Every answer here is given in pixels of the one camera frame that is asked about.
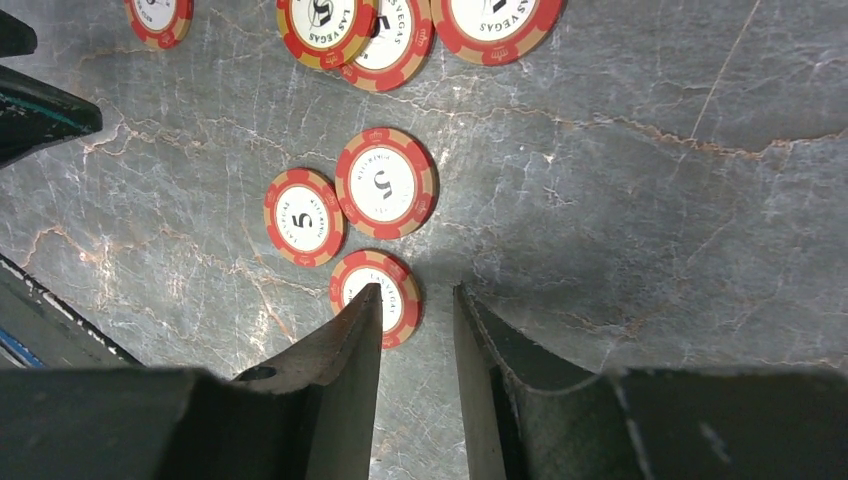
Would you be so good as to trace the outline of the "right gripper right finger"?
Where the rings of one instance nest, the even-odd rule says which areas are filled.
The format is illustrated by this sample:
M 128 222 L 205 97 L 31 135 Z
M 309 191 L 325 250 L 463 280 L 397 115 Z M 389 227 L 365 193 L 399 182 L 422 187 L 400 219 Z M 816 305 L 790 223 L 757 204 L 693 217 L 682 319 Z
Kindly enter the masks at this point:
M 824 368 L 594 373 L 465 285 L 454 345 L 473 479 L 843 479 L 847 379 Z

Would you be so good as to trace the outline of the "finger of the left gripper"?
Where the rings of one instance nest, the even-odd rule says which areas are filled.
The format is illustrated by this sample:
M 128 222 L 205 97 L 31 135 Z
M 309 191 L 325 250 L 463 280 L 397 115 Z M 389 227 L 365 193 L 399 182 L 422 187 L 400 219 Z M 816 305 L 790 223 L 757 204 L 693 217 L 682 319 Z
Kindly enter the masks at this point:
M 1 166 L 103 129 L 97 105 L 16 70 L 1 68 Z

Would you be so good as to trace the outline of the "red white poker chip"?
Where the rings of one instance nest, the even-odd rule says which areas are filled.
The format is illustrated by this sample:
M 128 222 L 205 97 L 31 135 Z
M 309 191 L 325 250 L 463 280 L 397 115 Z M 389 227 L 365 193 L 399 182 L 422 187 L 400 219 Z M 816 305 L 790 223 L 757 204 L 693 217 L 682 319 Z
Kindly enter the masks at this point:
M 278 0 L 282 41 L 303 65 L 331 70 L 362 52 L 378 13 L 376 0 Z
M 433 36 L 428 0 L 381 0 L 365 48 L 354 60 L 340 67 L 339 72 L 362 90 L 394 90 L 423 66 Z
M 425 147 L 390 127 L 364 130 L 347 143 L 337 161 L 335 186 L 351 224 L 382 240 L 421 228 L 439 194 L 437 168 Z
M 555 28 L 564 0 L 434 0 L 438 36 L 473 64 L 498 66 L 532 51 Z
M 147 46 L 169 50 L 189 32 L 194 14 L 193 0 L 124 0 L 129 25 Z
M 273 246 L 300 267 L 329 262 L 347 235 L 333 182 L 309 168 L 288 169 L 271 182 L 263 218 Z
M 423 297 L 412 270 L 397 257 L 376 249 L 345 256 L 334 268 L 329 298 L 339 313 L 368 284 L 378 284 L 382 297 L 382 348 L 398 347 L 423 318 Z

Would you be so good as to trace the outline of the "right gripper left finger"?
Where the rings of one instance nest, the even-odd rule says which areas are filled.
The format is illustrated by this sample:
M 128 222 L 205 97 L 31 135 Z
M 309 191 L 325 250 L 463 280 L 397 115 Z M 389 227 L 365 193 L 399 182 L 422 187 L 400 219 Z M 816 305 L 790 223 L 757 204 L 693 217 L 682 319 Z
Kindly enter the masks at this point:
M 232 380 L 197 368 L 9 369 L 5 479 L 364 479 L 382 343 L 369 284 Z

